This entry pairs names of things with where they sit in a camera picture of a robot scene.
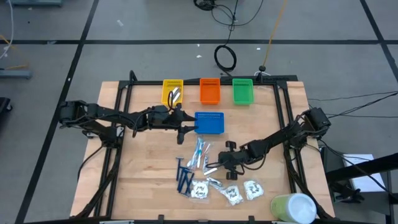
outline yellow basket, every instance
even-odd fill
[[[173,91],[175,87],[180,88],[181,95],[172,106],[174,107],[177,103],[182,103],[183,86],[184,80],[163,80],[162,103],[164,105],[167,105],[167,98],[169,97],[169,93],[170,91]]]

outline wooden tabletop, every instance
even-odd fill
[[[116,100],[118,82],[103,82],[98,104],[113,108]],[[288,82],[289,96],[293,114],[308,109],[307,97],[302,82]],[[126,91],[122,97],[120,110],[123,109]],[[141,111],[148,106],[160,105],[161,85],[137,85],[132,89],[129,112]],[[280,90],[285,122],[288,121]],[[206,141],[214,143],[210,151],[210,162],[217,160],[220,151],[225,151],[225,141],[235,141],[238,146],[253,139],[263,139],[278,131],[279,120],[275,105],[275,96],[270,86],[254,87],[254,103],[234,105],[232,86],[221,86],[219,105],[202,105],[199,86],[186,85],[183,89],[182,109],[193,116],[196,111],[219,111],[224,113],[225,132],[221,135],[204,135]],[[244,202],[233,207],[213,187],[210,187],[208,200],[203,203],[192,202],[177,192],[176,156],[192,157],[197,135],[190,132],[185,135],[182,145],[177,145],[176,131],[152,130],[137,133],[132,138],[127,129],[124,137],[123,152],[114,199],[112,219],[156,220],[165,215],[166,220],[247,220],[254,215],[256,220],[275,220],[270,211],[270,202],[277,195],[289,194],[289,181],[283,157],[283,147],[278,145],[268,153],[264,166],[256,171],[246,169],[244,176],[237,181],[226,180],[226,170],[220,169],[211,174],[227,186],[236,184],[244,197]],[[100,146],[99,139],[88,140],[85,157]],[[309,144],[317,147],[316,141]],[[76,215],[88,203],[98,189],[104,161],[105,150],[92,158],[81,171],[76,189],[71,215]],[[327,213],[334,216],[320,153],[311,147],[302,149],[302,160],[307,178],[308,189]],[[195,172],[197,179],[204,179],[203,172]],[[264,195],[253,201],[246,200],[243,182],[249,179],[258,181]],[[104,214],[108,199],[104,194],[101,214]]]

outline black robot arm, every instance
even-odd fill
[[[120,130],[113,126],[103,126],[96,120],[118,123],[133,130],[133,137],[137,132],[147,129],[173,129],[178,132],[177,144],[182,144],[184,135],[197,127],[184,126],[183,121],[195,121],[181,110],[178,103],[175,108],[167,108],[164,105],[152,106],[143,111],[125,113],[84,101],[65,101],[60,104],[59,122],[62,127],[80,127],[83,134],[91,137],[97,135],[106,147],[116,147]]]
[[[234,150],[236,148],[235,142],[227,141],[226,147],[229,147],[229,152],[218,154],[216,166],[224,166],[225,169],[229,170],[226,178],[236,180],[238,174],[244,174],[244,171],[237,171],[236,166],[243,168],[245,164],[265,160],[270,149],[286,141],[294,148],[304,147],[307,143],[307,137],[320,139],[327,132],[329,126],[330,122],[322,109],[312,108],[304,111],[292,123],[267,138],[243,144],[239,147],[239,151]],[[212,168],[214,164],[209,164],[208,167]]]

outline yellow cable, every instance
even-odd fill
[[[2,40],[4,40],[8,45],[10,44],[10,43],[8,42],[8,40],[7,40],[3,35],[0,35],[0,38],[2,38]],[[19,50],[18,50],[15,46],[11,45],[10,47],[11,47],[11,49],[13,49],[13,50],[15,50],[16,52],[18,52],[19,54],[21,54],[21,53],[19,52]],[[28,67],[28,66],[29,66],[29,64],[27,63],[26,65],[11,66],[11,67],[5,68],[5,70],[16,69],[16,68],[26,68],[26,67]]]
[[[269,49],[271,48],[272,38],[274,38],[274,34],[275,34],[276,29],[278,28],[280,18],[282,17],[282,14],[284,13],[286,2],[287,2],[287,0],[284,0],[284,4],[282,5],[282,9],[280,9],[280,11],[279,11],[278,19],[276,20],[274,30],[272,30],[271,36],[269,37],[269,42],[268,42],[268,46],[267,46],[267,53],[266,53],[266,57],[264,59],[264,62],[262,63],[262,66],[266,66]]]

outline black floor stripe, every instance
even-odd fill
[[[91,22],[93,21],[93,17],[94,17],[94,14],[95,14],[95,11],[96,11],[96,8],[98,5],[98,1],[99,0],[94,0],[93,5],[90,10],[90,13],[88,15],[86,24],[85,24],[85,28],[83,29],[83,33],[81,34],[80,43],[78,44],[78,47],[75,52],[75,56],[72,60],[72,64],[70,65],[67,78],[65,79],[65,84],[63,85],[63,88],[62,88],[62,91],[60,94],[60,98],[58,99],[57,107],[55,109],[54,115],[53,115],[51,123],[50,123],[49,130],[47,131],[47,135],[44,139],[42,150],[40,151],[39,158],[37,159],[35,169],[33,171],[32,177],[30,178],[30,182],[27,187],[24,199],[22,201],[21,207],[19,208],[18,215],[17,215],[16,221],[15,221],[16,224],[20,224],[20,223],[24,222],[26,214],[29,209],[29,205],[34,196],[34,192],[35,192],[37,183],[40,178],[40,173],[43,169],[44,162],[47,157],[47,153],[49,152],[51,141],[54,136],[55,128],[57,127],[58,117],[59,117],[58,105],[60,104],[61,101],[65,101],[65,99],[68,95],[70,84],[72,82],[73,75],[75,74],[76,66],[79,62],[81,51],[83,50],[83,46],[84,46],[83,42],[87,38],[87,34],[90,29]]]
[[[365,10],[366,16],[369,19],[369,22],[372,25],[373,31],[377,37],[377,39],[380,41],[380,45],[381,45],[381,49],[384,52],[384,55],[386,56],[386,59],[388,61],[388,64],[391,67],[392,73],[394,74],[396,80],[398,81],[398,67],[396,64],[396,61],[394,60],[393,56],[391,55],[390,50],[388,49],[387,43],[384,41],[383,35],[380,32],[379,27],[376,24],[376,21],[373,18],[372,12],[368,6],[368,4],[366,3],[365,0],[360,0],[363,9]]]
[[[239,39],[230,40],[229,44],[268,44],[269,40]],[[223,44],[224,39],[187,39],[187,40],[84,40],[84,44],[98,45],[150,45],[150,44]],[[80,44],[80,40],[13,40],[13,44]],[[272,44],[303,45],[372,45],[398,44],[398,40],[273,40]]]

